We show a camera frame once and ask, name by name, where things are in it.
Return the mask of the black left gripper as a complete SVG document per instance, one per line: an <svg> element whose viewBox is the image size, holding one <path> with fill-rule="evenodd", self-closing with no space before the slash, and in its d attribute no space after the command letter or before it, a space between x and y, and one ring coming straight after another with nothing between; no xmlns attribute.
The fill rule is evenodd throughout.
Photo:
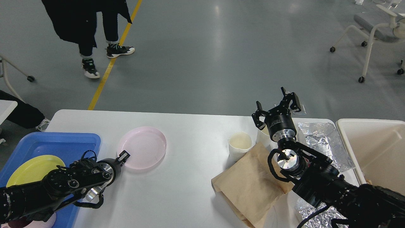
<svg viewBox="0 0 405 228"><path fill-rule="evenodd" d="M106 172L110 173L110 180L107 181L106 183L103 183L100 185L100 187L107 187L110 186L112 183L114 183L121 174L121 167L124 165L127 160L129 159L130 154L126 151L123 150L117 158L106 158L100 161L97 161L97 164Z"/></svg>

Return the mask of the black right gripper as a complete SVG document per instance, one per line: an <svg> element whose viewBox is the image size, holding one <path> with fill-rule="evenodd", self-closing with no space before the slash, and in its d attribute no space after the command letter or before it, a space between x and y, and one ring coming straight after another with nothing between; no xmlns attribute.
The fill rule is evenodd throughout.
<svg viewBox="0 0 405 228"><path fill-rule="evenodd" d="M262 104L256 101L256 111L252 114L252 119L255 127L263 130L268 128L270 139L278 142L283 138L292 138L295 140L297 131L292 121L292 113L300 113L302 107L295 92L287 92L284 87L281 87L283 98L277 106L277 110L263 110Z"/></svg>

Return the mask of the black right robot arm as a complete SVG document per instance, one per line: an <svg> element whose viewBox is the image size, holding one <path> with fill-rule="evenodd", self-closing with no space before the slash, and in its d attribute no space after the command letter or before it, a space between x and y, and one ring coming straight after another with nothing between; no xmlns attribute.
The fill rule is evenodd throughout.
<svg viewBox="0 0 405 228"><path fill-rule="evenodd" d="M340 224L349 228L403 228L404 196L377 185L357 187L348 183L329 157L298 142L291 111L301 111L299 98L283 87L281 90L279 105L266 111L257 101L252 119L259 130L266 127L270 139L277 143L267 158L272 175L279 181L293 183L293 192L313 207L326 205L303 219L298 227L334 207L344 218L331 219L333 228Z"/></svg>

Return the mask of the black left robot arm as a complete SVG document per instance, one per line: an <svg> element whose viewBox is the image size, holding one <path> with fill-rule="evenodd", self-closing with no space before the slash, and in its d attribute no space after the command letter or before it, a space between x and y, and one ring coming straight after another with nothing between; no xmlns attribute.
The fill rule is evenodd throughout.
<svg viewBox="0 0 405 228"><path fill-rule="evenodd" d="M98 161L97 155L81 158L68 167L58 165L42 180L1 188L1 224L25 217L47 222L60 209L77 207L99 209L104 203L105 188L121 174L130 158L123 150L117 158Z"/></svg>

